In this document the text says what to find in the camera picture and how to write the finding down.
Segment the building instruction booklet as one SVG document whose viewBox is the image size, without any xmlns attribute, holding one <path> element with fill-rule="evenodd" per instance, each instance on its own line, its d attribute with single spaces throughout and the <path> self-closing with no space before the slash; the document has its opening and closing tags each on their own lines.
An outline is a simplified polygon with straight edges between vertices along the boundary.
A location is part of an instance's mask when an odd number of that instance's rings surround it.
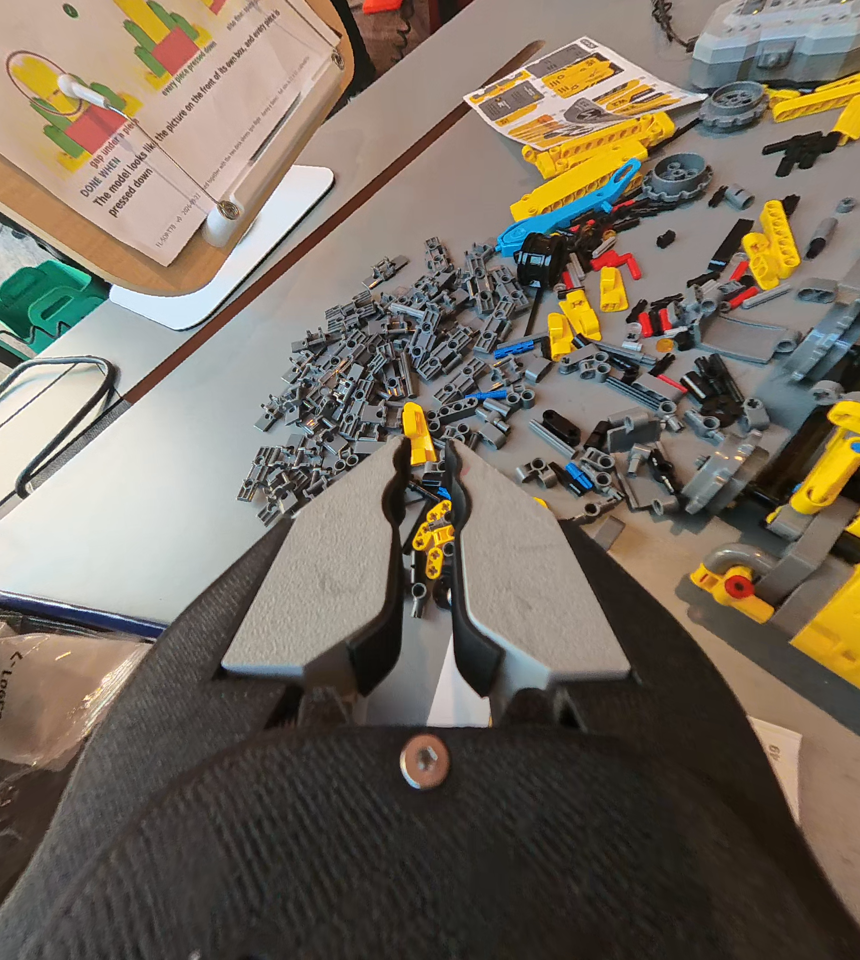
<svg viewBox="0 0 860 960">
<path fill-rule="evenodd" d="M 799 755 L 801 734 L 748 717 L 796 823 L 801 824 Z M 456 664 L 455 643 L 449 638 L 433 702 L 427 718 L 433 727 L 486 727 L 492 724 L 490 702 L 476 694 Z"/>
</svg>

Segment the printed instruction sheet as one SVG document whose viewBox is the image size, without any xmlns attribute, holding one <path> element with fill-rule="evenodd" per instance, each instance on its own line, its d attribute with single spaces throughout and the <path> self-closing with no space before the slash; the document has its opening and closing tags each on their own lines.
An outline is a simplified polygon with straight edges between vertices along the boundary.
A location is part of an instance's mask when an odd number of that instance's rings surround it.
<svg viewBox="0 0 860 960">
<path fill-rule="evenodd" d="M 328 113 L 341 43 L 330 2 L 0 2 L 0 162 L 165 269 Z"/>
</svg>

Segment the adjoining grey table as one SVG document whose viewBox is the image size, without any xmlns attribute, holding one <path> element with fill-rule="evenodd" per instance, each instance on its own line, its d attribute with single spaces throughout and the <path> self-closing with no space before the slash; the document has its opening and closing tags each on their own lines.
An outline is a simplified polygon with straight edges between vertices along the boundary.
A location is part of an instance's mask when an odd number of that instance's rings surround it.
<svg viewBox="0 0 860 960">
<path fill-rule="evenodd" d="M 37 474 L 49 484 L 64 462 L 110 426 L 127 407 L 157 383 L 186 365 L 233 318 L 244 296 L 261 292 L 292 266 L 349 213 L 364 191 L 398 173 L 429 145 L 465 107 L 462 95 L 507 73 L 525 61 L 542 41 L 532 30 L 519 32 L 523 13 L 510 2 L 474 2 L 424 41 L 400 65 L 327 120 L 310 140 L 298 163 L 326 167 L 335 175 L 329 193 L 283 240 L 228 305 L 206 323 L 182 332 L 164 328 L 126 309 L 98 308 L 55 346 L 57 355 L 93 355 L 117 368 L 108 397 L 79 424 L 64 447 Z M 28 503 L 36 493 L 17 498 L 13 486 L 20 469 L 37 454 L 100 387 L 103 373 L 94 365 L 38 366 L 20 377 L 0 399 L 0 520 Z"/>
</svg>

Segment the blue brick separator tool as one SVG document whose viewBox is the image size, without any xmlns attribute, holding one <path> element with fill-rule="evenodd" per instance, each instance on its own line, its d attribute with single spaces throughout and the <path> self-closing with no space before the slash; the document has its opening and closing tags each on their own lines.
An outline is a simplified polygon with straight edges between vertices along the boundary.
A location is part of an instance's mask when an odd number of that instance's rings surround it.
<svg viewBox="0 0 860 960">
<path fill-rule="evenodd" d="M 633 177 L 641 170 L 639 159 L 630 159 L 617 169 L 599 189 L 576 198 L 556 210 L 526 218 L 505 229 L 497 238 L 495 250 L 502 257 L 512 257 L 522 248 L 530 234 L 551 234 L 571 226 L 589 214 L 609 214 L 626 191 Z"/>
</svg>

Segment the clear plastic bags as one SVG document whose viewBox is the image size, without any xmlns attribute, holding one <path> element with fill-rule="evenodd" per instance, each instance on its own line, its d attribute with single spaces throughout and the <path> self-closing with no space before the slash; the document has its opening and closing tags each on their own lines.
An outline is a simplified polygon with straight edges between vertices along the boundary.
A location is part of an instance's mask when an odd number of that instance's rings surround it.
<svg viewBox="0 0 860 960">
<path fill-rule="evenodd" d="M 0 903 L 148 642 L 0 611 Z"/>
</svg>

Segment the wooden document stand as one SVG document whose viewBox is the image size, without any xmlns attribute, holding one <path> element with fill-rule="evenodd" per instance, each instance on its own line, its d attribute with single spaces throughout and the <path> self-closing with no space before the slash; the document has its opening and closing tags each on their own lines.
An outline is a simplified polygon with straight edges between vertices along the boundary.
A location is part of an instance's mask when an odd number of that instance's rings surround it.
<svg viewBox="0 0 860 960">
<path fill-rule="evenodd" d="M 243 221 L 233 204 L 219 202 L 176 260 L 153 271 L 152 263 L 134 256 L 130 248 L 76 217 L 41 189 L 29 186 L 18 171 L 1 162 L 0 211 L 112 284 L 111 297 L 121 306 L 130 306 L 173 330 L 193 326 L 239 286 L 333 184 L 333 172 L 326 167 L 297 167 L 291 172 L 353 78 L 351 42 L 336 2 L 330 3 L 340 26 L 345 87 L 327 102 L 327 114 L 309 116 L 298 111 L 299 124 L 286 126 L 287 131 L 300 134 L 291 153 L 282 155 L 280 137 L 270 140 L 272 156 L 284 160 L 282 169 L 275 173 L 269 169 L 267 148 L 256 155 L 236 189 L 247 200 L 249 213 Z"/>
</svg>

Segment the grey battery box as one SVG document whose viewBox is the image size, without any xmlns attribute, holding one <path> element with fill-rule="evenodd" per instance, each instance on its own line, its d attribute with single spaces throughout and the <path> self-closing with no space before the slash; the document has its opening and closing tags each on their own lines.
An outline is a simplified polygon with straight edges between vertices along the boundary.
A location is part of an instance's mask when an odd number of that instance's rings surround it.
<svg viewBox="0 0 860 960">
<path fill-rule="evenodd" d="M 712 14 L 689 82 L 831 82 L 860 71 L 860 1 L 731 1 Z"/>
</svg>

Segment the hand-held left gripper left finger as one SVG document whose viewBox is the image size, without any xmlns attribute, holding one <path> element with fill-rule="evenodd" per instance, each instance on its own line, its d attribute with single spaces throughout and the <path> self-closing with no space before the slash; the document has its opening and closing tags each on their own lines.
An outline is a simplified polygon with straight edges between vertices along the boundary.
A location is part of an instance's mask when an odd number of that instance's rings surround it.
<svg viewBox="0 0 860 960">
<path fill-rule="evenodd" d="M 237 628 L 221 665 L 304 690 L 369 694 L 401 651 L 399 526 L 410 442 L 387 441 L 304 507 Z"/>
</svg>

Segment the yellow grey sticker sheet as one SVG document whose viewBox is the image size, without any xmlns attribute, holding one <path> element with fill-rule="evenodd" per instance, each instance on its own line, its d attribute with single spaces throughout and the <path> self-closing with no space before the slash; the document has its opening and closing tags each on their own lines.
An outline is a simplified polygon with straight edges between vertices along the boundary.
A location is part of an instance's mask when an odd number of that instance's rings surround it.
<svg viewBox="0 0 860 960">
<path fill-rule="evenodd" d="M 540 151 L 704 98 L 581 37 L 463 99 L 503 136 Z"/>
</svg>

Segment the black rubber tyre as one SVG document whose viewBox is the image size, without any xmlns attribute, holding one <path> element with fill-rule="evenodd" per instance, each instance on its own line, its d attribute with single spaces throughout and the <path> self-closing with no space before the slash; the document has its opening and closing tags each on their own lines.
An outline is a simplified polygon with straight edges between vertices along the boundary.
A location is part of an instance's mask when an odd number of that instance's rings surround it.
<svg viewBox="0 0 860 960">
<path fill-rule="evenodd" d="M 514 255 L 517 280 L 522 287 L 551 290 L 560 282 L 568 264 L 567 235 L 531 232 Z"/>
</svg>

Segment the green storage crate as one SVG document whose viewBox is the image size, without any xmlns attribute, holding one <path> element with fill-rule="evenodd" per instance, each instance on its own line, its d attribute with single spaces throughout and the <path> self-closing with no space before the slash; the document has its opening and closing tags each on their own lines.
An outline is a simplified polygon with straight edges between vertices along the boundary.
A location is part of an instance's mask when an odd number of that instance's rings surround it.
<svg viewBox="0 0 860 960">
<path fill-rule="evenodd" d="M 0 323 L 35 351 L 108 299 L 109 285 L 61 261 L 16 270 L 0 286 Z"/>
</svg>

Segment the grey desk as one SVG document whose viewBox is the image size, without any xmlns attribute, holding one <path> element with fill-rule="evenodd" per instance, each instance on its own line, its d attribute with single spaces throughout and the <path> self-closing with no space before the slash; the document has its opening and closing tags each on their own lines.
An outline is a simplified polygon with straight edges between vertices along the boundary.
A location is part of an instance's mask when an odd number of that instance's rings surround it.
<svg viewBox="0 0 860 960">
<path fill-rule="evenodd" d="M 669 46 L 650 2 L 510 2 L 547 49 L 587 35 L 680 86 L 685 53 Z M 0 520 L 0 591 L 168 622 L 265 533 L 236 499 L 257 447 L 260 402 L 279 388 L 290 343 L 326 307 L 349 298 L 385 256 L 411 258 L 424 240 L 453 251 L 494 236 L 532 169 L 463 110 L 398 173 L 364 191 L 349 213 L 231 322 L 100 430 L 42 484 L 38 501 Z M 722 516 L 620 516 L 610 555 L 700 642 L 754 718 L 802 735 L 803 829 L 860 923 L 860 691 L 777 631 L 718 606 L 689 573 L 706 552 L 739 538 Z"/>
</svg>

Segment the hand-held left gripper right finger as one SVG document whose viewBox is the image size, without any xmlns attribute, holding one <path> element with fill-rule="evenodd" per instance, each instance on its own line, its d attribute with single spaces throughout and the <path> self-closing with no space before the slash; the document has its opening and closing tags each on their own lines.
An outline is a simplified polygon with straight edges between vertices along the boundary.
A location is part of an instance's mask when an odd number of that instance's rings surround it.
<svg viewBox="0 0 860 960">
<path fill-rule="evenodd" d="M 630 663 L 554 514 L 448 442 L 453 639 L 478 694 L 620 680 Z"/>
</svg>

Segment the pile of brick parts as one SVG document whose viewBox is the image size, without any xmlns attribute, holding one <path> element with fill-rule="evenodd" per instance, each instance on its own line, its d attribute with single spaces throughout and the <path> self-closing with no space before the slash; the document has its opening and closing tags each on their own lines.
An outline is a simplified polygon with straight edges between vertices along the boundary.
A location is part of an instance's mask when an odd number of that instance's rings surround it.
<svg viewBox="0 0 860 960">
<path fill-rule="evenodd" d="M 755 124 L 766 112 L 775 121 L 841 109 L 831 131 L 815 130 L 772 142 L 762 157 L 781 154 L 778 179 L 810 169 L 860 136 L 860 74 L 819 87 L 770 88 L 742 80 L 716 89 L 688 126 L 677 128 L 665 112 L 651 113 L 579 138 L 569 147 L 525 148 L 545 181 L 511 210 L 513 222 L 584 197 L 603 186 L 623 164 L 637 159 L 640 172 L 609 214 L 593 213 L 555 231 L 569 240 L 569 259 L 551 290 L 522 287 L 513 256 L 496 253 L 497 238 L 464 252 L 462 265 L 437 237 L 425 242 L 424 274 L 408 287 L 373 294 L 407 264 L 384 259 L 363 293 L 326 311 L 324 326 L 292 344 L 284 372 L 287 389 L 262 404 L 256 427 L 278 423 L 289 434 L 264 445 L 253 458 L 238 500 L 258 500 L 265 526 L 293 516 L 341 476 L 398 435 L 411 440 L 412 482 L 430 503 L 427 527 L 441 525 L 448 508 L 441 463 L 449 439 L 499 450 L 509 419 L 534 402 L 532 384 L 552 370 L 616 390 L 631 402 L 643 425 L 602 422 L 582 437 L 580 426 L 549 410 L 533 431 L 558 451 L 558 462 L 523 469 L 545 486 L 561 484 L 576 497 L 594 494 L 598 516 L 629 495 L 613 450 L 658 448 L 665 434 L 687 428 L 716 446 L 725 429 L 748 425 L 750 401 L 724 363 L 728 356 L 767 364 L 798 345 L 782 327 L 757 325 L 758 352 L 740 352 L 713 336 L 724 322 L 741 324 L 740 309 L 781 289 L 803 259 L 825 247 L 830 230 L 798 244 L 791 218 L 800 198 L 769 199 L 744 217 L 696 278 L 676 282 L 663 297 L 630 306 L 624 272 L 642 277 L 620 238 L 640 222 L 699 200 L 713 169 L 692 152 L 653 152 L 701 127 L 718 134 Z M 762 333 L 772 331 L 770 340 Z"/>
</svg>

